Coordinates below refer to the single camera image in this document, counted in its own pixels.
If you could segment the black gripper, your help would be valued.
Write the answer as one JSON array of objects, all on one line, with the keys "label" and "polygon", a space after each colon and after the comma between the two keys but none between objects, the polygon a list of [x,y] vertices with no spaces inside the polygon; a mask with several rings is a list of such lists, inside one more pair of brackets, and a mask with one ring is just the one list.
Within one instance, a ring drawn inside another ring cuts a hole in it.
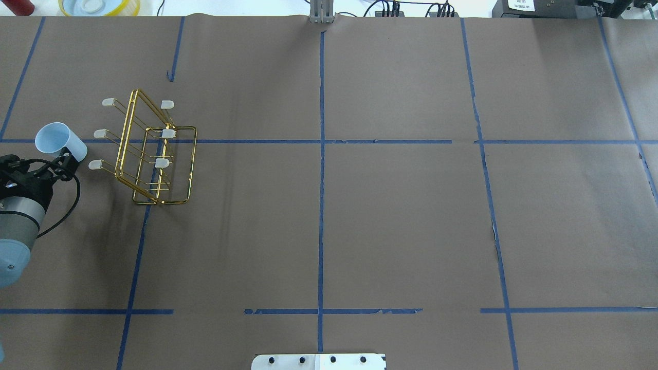
[{"label": "black gripper", "polygon": [[1,157],[1,199],[22,197],[47,208],[52,200],[54,183],[76,179],[76,171],[80,166],[80,162],[67,147],[61,148],[51,162],[45,161],[40,168],[31,171],[30,166],[34,162],[17,155]]}]

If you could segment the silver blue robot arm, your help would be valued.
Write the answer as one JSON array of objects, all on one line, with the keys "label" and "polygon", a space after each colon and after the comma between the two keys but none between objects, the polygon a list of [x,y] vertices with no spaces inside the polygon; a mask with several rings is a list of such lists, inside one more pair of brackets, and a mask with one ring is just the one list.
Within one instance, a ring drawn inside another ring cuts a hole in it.
[{"label": "silver blue robot arm", "polygon": [[[15,154],[2,156],[1,286],[16,283],[31,259],[38,238],[56,229],[69,218],[81,197],[81,184],[75,175],[80,161],[64,146],[56,157],[24,159]],[[51,227],[42,223],[53,197],[54,185],[75,181],[72,206]]]}]

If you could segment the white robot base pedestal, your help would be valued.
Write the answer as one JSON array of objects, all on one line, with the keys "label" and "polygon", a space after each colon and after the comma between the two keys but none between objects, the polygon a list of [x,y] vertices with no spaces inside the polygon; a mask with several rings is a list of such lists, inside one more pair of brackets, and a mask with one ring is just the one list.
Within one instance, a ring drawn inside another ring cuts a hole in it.
[{"label": "white robot base pedestal", "polygon": [[261,354],[254,357],[251,369],[386,369],[384,354]]}]

